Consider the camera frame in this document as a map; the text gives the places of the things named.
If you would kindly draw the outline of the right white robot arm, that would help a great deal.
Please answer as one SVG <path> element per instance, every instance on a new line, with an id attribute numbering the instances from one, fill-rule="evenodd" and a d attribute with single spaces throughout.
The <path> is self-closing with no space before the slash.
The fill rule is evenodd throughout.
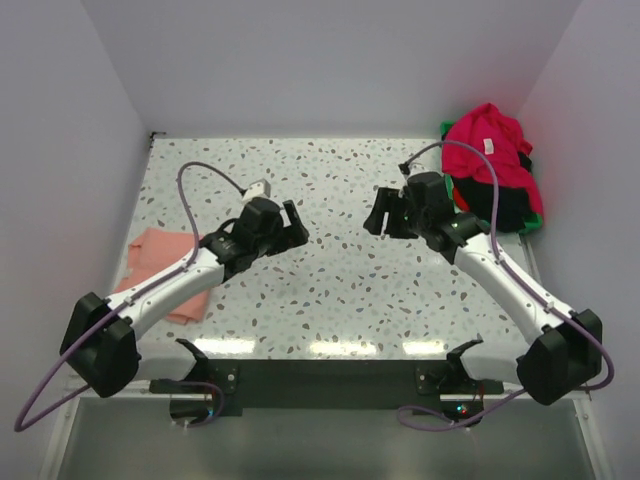
<path id="1" fill-rule="evenodd" d="M 483 380 L 512 383 L 548 406 L 612 373 L 600 318 L 558 300 L 512 262 L 486 222 L 456 212 L 440 174 L 416 173 L 400 189 L 379 188 L 363 226 L 373 235 L 423 239 L 483 288 L 524 338 L 520 349 L 481 340 L 456 348 L 445 369 L 452 390 L 466 393 Z"/>

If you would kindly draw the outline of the salmon pink t shirt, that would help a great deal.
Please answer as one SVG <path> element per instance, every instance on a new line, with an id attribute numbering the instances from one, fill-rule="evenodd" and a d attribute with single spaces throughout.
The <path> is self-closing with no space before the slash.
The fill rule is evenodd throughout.
<path id="1" fill-rule="evenodd" d="M 187 255 L 194 247 L 192 234 L 147 228 L 128 246 L 124 273 L 114 292 L 131 288 Z M 171 311 L 167 320 L 180 325 L 201 322 L 209 304 L 209 292 L 192 297 Z"/>

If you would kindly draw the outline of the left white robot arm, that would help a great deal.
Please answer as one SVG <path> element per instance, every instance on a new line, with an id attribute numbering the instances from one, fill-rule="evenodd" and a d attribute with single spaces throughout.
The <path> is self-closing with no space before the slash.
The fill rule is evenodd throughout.
<path id="1" fill-rule="evenodd" d="M 247 271 L 264 257 L 308 241 L 296 205 L 254 198 L 236 219 L 199 239 L 188 254 L 149 279 L 105 299 L 90 292 L 74 306 L 60 347 L 64 361 L 102 398 L 136 379 L 171 377 L 185 392 L 200 390 L 207 368 L 193 358 L 170 358 L 156 370 L 138 341 L 194 296 Z"/>

